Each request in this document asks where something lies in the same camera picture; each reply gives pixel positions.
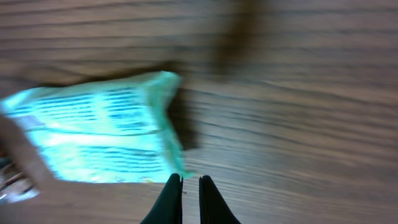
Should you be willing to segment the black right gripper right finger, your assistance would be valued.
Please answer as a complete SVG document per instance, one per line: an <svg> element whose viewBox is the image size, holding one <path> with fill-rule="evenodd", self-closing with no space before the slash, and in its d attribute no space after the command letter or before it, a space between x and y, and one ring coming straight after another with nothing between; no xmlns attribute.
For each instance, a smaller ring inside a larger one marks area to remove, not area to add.
<svg viewBox="0 0 398 224"><path fill-rule="evenodd" d="M241 224L209 175L199 178L201 224Z"/></svg>

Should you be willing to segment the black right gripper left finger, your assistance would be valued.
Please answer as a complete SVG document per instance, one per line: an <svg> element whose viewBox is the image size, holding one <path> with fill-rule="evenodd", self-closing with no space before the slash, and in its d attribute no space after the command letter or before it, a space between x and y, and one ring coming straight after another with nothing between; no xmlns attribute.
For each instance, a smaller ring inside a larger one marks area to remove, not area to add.
<svg viewBox="0 0 398 224"><path fill-rule="evenodd" d="M183 179L172 174L141 224L182 224Z"/></svg>

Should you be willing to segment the teal wet wipes pack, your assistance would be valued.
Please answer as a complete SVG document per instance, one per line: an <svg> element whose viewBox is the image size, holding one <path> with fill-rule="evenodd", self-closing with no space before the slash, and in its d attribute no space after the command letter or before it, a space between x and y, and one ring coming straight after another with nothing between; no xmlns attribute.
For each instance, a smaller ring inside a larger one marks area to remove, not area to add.
<svg viewBox="0 0 398 224"><path fill-rule="evenodd" d="M159 71L68 87L39 87L1 100L56 179L88 183L166 182L183 165L167 116L180 84Z"/></svg>

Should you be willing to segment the brown nut snack bag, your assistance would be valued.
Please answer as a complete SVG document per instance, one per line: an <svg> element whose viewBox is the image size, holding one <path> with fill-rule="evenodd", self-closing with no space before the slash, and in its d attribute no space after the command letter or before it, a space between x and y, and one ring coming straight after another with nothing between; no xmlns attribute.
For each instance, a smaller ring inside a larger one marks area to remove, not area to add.
<svg viewBox="0 0 398 224"><path fill-rule="evenodd" d="M1 117L1 205L37 203L56 196L36 148L13 121Z"/></svg>

